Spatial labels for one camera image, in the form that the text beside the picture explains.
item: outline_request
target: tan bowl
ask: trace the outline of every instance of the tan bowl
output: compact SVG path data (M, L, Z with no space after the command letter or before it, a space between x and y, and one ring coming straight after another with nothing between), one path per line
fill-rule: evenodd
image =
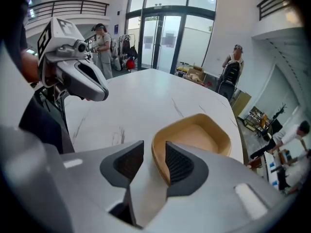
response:
M152 155L168 185L170 184L170 173L165 163L165 143L167 141L225 156L229 156L231 152L229 136L205 114L196 114L172 123L157 132L152 140Z

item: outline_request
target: doorframe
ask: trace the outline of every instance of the doorframe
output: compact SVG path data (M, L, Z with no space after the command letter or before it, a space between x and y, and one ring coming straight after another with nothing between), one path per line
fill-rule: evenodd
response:
M155 36L155 42L154 42L155 50L153 51L153 61L152 61L152 65L151 65L151 68L157 69L159 52L160 52L159 51L160 50L160 42L161 42L161 36L162 36L162 30L163 30L163 22L164 22L165 16L178 16L178 17L180 17L179 30L178 30L177 39L176 39L176 46L175 46L174 55L173 55L173 59L172 59L172 65L171 65L171 69L170 69L170 74L175 73L177 59L178 59L178 55L179 55L179 51L180 51L180 47L181 47L181 42L182 42L184 30L185 30L187 15L184 13L180 13L180 12L168 12L168 11L154 12L154 10L153 10L152 12L146 11L146 12L141 13L139 41L138 41L138 52L140 52L141 54L138 55L138 70L146 69L146 68L143 68L141 66L145 19L147 17L159 17L158 23L157 23L157 31L156 31L156 36Z

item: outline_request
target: red bag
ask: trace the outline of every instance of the red bag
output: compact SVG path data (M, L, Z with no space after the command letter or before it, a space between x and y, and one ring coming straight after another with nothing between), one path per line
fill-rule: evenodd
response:
M135 68L134 60L128 59L127 62L126 62L126 68L128 70L134 69Z

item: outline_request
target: white table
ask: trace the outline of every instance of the white table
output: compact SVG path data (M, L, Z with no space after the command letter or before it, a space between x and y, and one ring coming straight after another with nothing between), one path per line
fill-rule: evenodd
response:
M69 134L76 152L144 140L144 162L131 183L137 223L146 226L165 204L167 185L151 153L161 128L197 113L206 113L230 137L230 157L243 163L238 126L228 100L177 76L144 70L110 79L106 101L65 99Z

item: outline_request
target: glass door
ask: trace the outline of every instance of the glass door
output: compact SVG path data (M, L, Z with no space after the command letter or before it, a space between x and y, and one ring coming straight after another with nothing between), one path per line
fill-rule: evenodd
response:
M152 68L156 47L156 34L159 26L159 16L145 17L142 39L141 67Z
M181 16L166 14L148 15L142 18L143 31L141 65L139 69L154 68L170 73L180 28Z
M158 70L168 73L171 71L180 20L181 17L179 16L164 16L156 67Z

